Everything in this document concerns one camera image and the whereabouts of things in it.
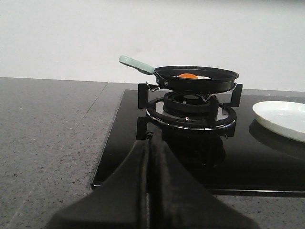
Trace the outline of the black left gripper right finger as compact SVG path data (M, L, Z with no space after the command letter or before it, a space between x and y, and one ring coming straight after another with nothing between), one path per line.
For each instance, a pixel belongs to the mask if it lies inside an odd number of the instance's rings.
M258 224L213 197L162 140L150 140L153 229L257 229Z

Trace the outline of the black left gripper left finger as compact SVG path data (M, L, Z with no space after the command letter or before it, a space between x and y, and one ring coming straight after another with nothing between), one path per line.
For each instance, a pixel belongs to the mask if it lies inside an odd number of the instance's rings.
M129 154L99 188L57 211L48 229L144 229L146 219L145 141Z

